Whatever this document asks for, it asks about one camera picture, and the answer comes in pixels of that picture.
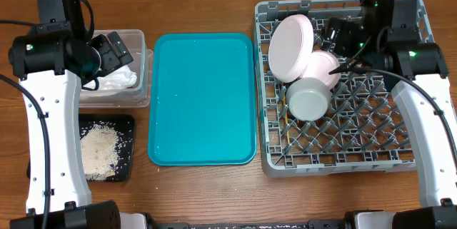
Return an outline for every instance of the black cable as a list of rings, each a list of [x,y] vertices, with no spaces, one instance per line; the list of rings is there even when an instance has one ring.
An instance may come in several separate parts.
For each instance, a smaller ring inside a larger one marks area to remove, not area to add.
[[[81,89],[86,90],[86,91],[97,91],[100,87],[100,82],[97,78],[94,78],[95,82],[95,87],[94,88],[89,88],[89,87],[84,87],[82,86]]]
[[[87,1],[87,0],[80,0],[80,1],[82,1],[83,4],[86,5],[87,9],[89,10],[89,14],[91,15],[91,25],[86,34],[86,41],[90,41],[92,39],[92,36],[94,36],[94,31],[95,31],[94,12],[92,11],[92,7],[89,4],[89,1]]]
[[[370,40],[371,40],[371,36],[369,36],[369,37],[366,39],[365,43],[364,43],[364,44],[362,45],[362,47],[356,52],[356,54],[354,54],[351,58],[347,58],[347,59],[344,61],[343,64],[341,64],[338,68],[335,68],[334,70],[330,71],[329,74],[333,74],[334,71],[337,71],[337,70],[339,70],[339,69],[342,69],[342,68],[347,67],[347,65],[348,65],[351,61],[353,61],[357,56],[359,56],[359,55],[362,53],[362,51],[366,48],[366,46],[368,45],[368,43],[370,42]]]
[[[376,37],[376,52],[379,54],[379,52],[381,51],[381,38],[383,37],[384,35],[384,32],[389,29],[390,27],[389,26],[384,26],[378,33],[378,36]]]
[[[401,80],[401,81],[407,83],[408,85],[412,86],[414,89],[416,89],[432,105],[433,109],[435,110],[435,115],[440,117],[441,122],[442,122],[443,127],[444,127],[444,131],[446,132],[446,135],[448,136],[449,145],[451,147],[452,156],[453,156],[453,159],[454,159],[454,164],[455,164],[455,166],[457,168],[457,148],[456,148],[456,143],[454,142],[454,138],[452,136],[451,129],[449,128],[448,121],[446,120],[446,117],[444,116],[444,112],[440,109],[438,104],[436,104],[434,99],[431,98],[430,95],[427,92],[425,92],[420,86],[418,86],[417,84],[415,84],[411,80],[409,80],[407,78],[404,78],[402,76],[399,76],[399,75],[397,75],[395,73],[388,72],[388,71],[383,71],[383,70],[379,70],[379,69],[372,69],[372,68],[342,68],[342,69],[339,69],[338,71],[331,71],[328,74],[341,73],[341,72],[354,72],[354,73],[360,73],[360,74],[368,73],[368,72],[374,72],[374,73],[378,73],[378,74],[381,74],[381,75],[384,75],[384,76],[391,76],[393,78]]]
[[[45,121],[45,114],[41,110],[40,105],[36,101],[36,99],[20,84],[12,81],[10,78],[5,77],[4,75],[0,74],[0,80],[5,81],[9,85],[13,86],[14,88],[20,90],[31,102],[31,104],[35,107],[36,112],[38,113],[38,117],[41,124],[41,130],[43,131],[43,140],[44,140],[44,210],[43,210],[43,220],[41,223],[41,229],[46,229],[48,224],[48,216],[49,216],[49,205],[51,203],[51,161],[49,157],[49,135],[48,135],[48,128],[46,126]]]
[[[14,25],[22,25],[22,26],[35,26],[35,23],[25,22],[25,21],[14,21],[8,19],[0,19],[0,24],[14,24]]]

